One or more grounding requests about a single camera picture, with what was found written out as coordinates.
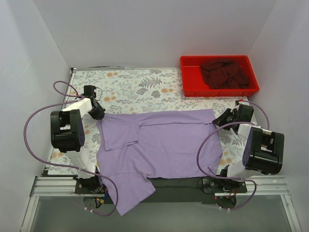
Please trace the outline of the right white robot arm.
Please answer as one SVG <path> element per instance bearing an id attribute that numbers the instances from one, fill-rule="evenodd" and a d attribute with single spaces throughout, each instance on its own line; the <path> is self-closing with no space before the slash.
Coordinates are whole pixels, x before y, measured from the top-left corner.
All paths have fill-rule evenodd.
<path id="1" fill-rule="evenodd" d="M 283 165 L 284 135 L 251 125 L 253 107 L 236 101 L 236 107 L 227 109 L 213 121 L 216 126 L 232 129 L 246 139 L 242 160 L 226 166 L 220 172 L 223 179 L 214 179 L 204 186 L 211 191 L 230 192 L 244 185 L 244 180 L 257 174 L 278 174 Z"/>

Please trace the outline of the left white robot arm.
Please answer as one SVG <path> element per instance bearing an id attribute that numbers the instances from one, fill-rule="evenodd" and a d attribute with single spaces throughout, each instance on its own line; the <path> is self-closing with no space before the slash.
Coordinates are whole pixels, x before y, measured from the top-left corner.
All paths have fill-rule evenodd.
<path id="1" fill-rule="evenodd" d="M 65 153 L 73 166 L 77 167 L 76 181 L 90 192 L 99 192 L 102 183 L 98 168 L 91 162 L 85 145 L 85 132 L 82 118 L 90 114 L 94 120 L 101 120 L 105 110 L 94 97 L 84 98 L 61 111 L 50 114 L 51 144 L 53 148 Z"/>

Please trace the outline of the purple t shirt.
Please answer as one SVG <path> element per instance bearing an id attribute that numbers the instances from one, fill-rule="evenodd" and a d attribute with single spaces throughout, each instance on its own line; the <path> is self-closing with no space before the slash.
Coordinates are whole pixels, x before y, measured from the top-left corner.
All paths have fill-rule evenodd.
<path id="1" fill-rule="evenodd" d="M 120 215 L 155 192 L 150 178 L 216 174 L 223 151 L 212 109 L 106 114 L 97 162 Z"/>

